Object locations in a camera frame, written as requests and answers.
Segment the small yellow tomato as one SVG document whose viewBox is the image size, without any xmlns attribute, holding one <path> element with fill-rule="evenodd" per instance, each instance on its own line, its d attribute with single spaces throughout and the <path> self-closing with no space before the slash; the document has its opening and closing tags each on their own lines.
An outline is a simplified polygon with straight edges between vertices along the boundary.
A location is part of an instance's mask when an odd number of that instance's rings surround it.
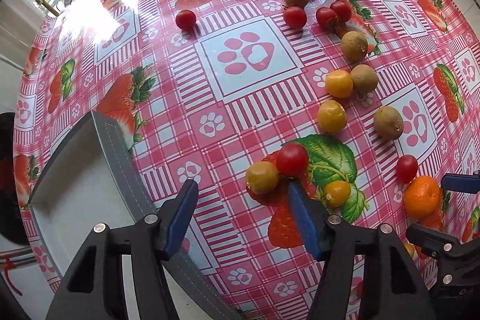
<svg viewBox="0 0 480 320">
<path fill-rule="evenodd" d="M 323 190 L 325 203 L 331 209 L 338 208 L 345 204 L 351 194 L 349 182 L 336 180 L 328 183 Z"/>
<path fill-rule="evenodd" d="M 413 246 L 411 243 L 407 243 L 407 242 L 405 242 L 405 243 L 403 244 L 403 246 L 404 246 L 405 249 L 407 250 L 408 255 L 411 257 L 411 259 L 414 259 L 414 256 L 415 256 L 415 248 L 414 248 L 414 246 Z"/>
</svg>

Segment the large orange mandarin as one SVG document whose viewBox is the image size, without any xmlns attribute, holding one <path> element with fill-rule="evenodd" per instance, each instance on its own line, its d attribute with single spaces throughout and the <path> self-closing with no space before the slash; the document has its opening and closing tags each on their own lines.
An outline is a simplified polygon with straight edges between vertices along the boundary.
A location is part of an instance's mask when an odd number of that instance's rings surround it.
<svg viewBox="0 0 480 320">
<path fill-rule="evenodd" d="M 422 175 L 416 177 L 404 190 L 403 205 L 406 215 L 422 220 L 439 210 L 442 190 L 436 179 Z"/>
</svg>

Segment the yellow-brown tomato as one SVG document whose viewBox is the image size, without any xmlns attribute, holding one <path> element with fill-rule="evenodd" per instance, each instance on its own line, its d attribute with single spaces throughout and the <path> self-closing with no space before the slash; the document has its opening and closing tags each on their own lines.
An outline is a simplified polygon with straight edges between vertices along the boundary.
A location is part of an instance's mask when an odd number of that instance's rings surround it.
<svg viewBox="0 0 480 320">
<path fill-rule="evenodd" d="M 247 187 L 256 195 L 272 192 L 277 187 L 279 178 L 276 166 L 266 161 L 252 164 L 246 173 Z"/>
</svg>

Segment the grey rectangular tray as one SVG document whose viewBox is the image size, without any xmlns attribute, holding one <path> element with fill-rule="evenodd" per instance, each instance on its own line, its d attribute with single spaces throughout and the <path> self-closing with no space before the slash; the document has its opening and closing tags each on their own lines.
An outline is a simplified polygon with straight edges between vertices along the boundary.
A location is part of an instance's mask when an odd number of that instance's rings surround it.
<svg viewBox="0 0 480 320">
<path fill-rule="evenodd" d="M 148 196 L 114 119 L 94 111 L 80 119 L 55 149 L 29 205 L 61 278 L 49 319 L 239 318 L 184 241 L 169 261 L 160 259 L 154 237 L 162 205 Z"/>
</svg>

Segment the yellow tomato beside longan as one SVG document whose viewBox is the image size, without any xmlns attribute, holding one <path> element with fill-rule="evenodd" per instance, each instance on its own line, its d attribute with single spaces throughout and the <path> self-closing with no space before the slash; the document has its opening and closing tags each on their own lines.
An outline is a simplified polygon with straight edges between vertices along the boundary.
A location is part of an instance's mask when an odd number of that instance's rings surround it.
<svg viewBox="0 0 480 320">
<path fill-rule="evenodd" d="M 332 97 L 346 99 L 352 95 L 353 80 L 348 71 L 336 70 L 325 78 L 325 89 Z"/>
</svg>

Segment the brown longan beside yellow tomato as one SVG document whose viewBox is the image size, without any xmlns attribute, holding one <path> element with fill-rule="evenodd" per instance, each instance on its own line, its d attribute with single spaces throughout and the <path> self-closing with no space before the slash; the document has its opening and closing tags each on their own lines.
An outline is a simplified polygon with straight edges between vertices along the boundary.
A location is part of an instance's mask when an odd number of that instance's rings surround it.
<svg viewBox="0 0 480 320">
<path fill-rule="evenodd" d="M 365 64 L 355 66 L 351 72 L 354 89 L 361 93 L 371 93 L 378 85 L 378 77 L 373 68 Z"/>
</svg>

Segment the pink strawberry checkered tablecloth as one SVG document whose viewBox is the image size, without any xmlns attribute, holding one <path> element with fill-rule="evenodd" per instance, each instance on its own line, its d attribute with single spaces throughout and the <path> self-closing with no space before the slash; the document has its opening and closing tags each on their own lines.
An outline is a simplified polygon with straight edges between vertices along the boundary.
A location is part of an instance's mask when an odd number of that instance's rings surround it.
<svg viewBox="0 0 480 320">
<path fill-rule="evenodd" d="M 334 1 L 352 10 L 333 31 L 316 11 Z M 312 196 L 342 180 L 349 223 L 388 223 L 404 235 L 410 218 L 398 159 L 418 176 L 479 169 L 479 40 L 452 0 L 309 0 L 307 23 L 289 28 L 284 0 L 76 0 L 42 23 L 20 83 L 14 127 L 16 186 L 24 228 L 49 286 L 60 276 L 32 219 L 32 191 L 55 149 L 90 111 L 115 119 L 154 205 L 187 179 L 199 204 L 185 251 L 232 308 L 249 319 L 305 319 L 316 265 L 293 236 L 281 199 L 260 202 L 247 168 L 298 140 L 308 151 Z M 192 10 L 191 30 L 176 15 Z M 340 42 L 363 33 L 368 54 L 349 63 Z M 326 76 L 365 64 L 378 85 L 346 99 Z M 346 111 L 342 131 L 318 125 L 320 104 Z M 374 115 L 391 106 L 403 134 L 385 140 Z"/>
</svg>

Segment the brown longan mid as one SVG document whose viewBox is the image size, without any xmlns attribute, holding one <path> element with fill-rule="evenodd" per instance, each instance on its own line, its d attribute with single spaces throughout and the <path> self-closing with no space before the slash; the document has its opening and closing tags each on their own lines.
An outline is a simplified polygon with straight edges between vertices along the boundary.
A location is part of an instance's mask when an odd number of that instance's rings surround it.
<svg viewBox="0 0 480 320">
<path fill-rule="evenodd" d="M 349 63 L 362 61 L 368 54 L 368 42 L 363 33 L 346 32 L 340 42 L 340 48 Z"/>
</svg>

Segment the lone red cherry tomato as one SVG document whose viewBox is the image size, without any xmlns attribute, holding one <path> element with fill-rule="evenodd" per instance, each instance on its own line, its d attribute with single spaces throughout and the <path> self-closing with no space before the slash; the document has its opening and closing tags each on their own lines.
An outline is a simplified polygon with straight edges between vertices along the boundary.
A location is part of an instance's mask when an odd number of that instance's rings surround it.
<svg viewBox="0 0 480 320">
<path fill-rule="evenodd" d="M 196 14 L 192 10 L 181 10 L 176 15 L 176 26 L 181 30 L 191 30 L 197 21 Z"/>
</svg>

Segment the red cherry tomato pair left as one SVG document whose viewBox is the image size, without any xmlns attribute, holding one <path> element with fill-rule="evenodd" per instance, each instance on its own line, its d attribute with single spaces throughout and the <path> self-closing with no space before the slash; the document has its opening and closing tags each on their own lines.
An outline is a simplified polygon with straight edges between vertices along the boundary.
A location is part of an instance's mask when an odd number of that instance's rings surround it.
<svg viewBox="0 0 480 320">
<path fill-rule="evenodd" d="M 333 31 L 338 23 L 337 13 L 328 7 L 320 7 L 316 11 L 316 20 L 321 29 Z"/>
</svg>

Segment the red cherry tomato pair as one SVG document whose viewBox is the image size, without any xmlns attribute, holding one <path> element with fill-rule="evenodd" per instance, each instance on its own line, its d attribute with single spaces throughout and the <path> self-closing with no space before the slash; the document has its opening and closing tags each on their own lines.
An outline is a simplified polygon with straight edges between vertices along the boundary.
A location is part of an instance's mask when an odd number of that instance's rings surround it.
<svg viewBox="0 0 480 320">
<path fill-rule="evenodd" d="M 347 22 L 352 17 L 351 8 L 343 1 L 334 1 L 329 8 L 336 13 L 341 22 Z"/>
<path fill-rule="evenodd" d="M 333 31 L 338 23 L 337 13 L 328 7 L 320 7 L 316 11 L 316 20 L 321 29 Z"/>
</svg>

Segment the red cherry tomato centre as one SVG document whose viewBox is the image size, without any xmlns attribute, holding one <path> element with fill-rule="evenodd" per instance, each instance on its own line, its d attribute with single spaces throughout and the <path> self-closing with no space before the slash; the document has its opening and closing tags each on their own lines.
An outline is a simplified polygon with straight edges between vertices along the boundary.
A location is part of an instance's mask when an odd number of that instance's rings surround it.
<svg viewBox="0 0 480 320">
<path fill-rule="evenodd" d="M 307 15 L 301 7 L 287 7 L 283 11 L 285 24 L 292 29 L 301 29 L 307 23 Z"/>
</svg>

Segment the red cherry tomato pair right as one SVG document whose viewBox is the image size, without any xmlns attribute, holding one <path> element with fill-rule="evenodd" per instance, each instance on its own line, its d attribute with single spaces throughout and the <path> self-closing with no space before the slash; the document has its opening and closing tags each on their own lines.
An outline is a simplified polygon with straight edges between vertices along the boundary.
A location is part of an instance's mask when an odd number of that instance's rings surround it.
<svg viewBox="0 0 480 320">
<path fill-rule="evenodd" d="M 334 1 L 329 8 L 336 13 L 341 22 L 347 22 L 352 17 L 351 8 L 343 1 Z"/>
</svg>

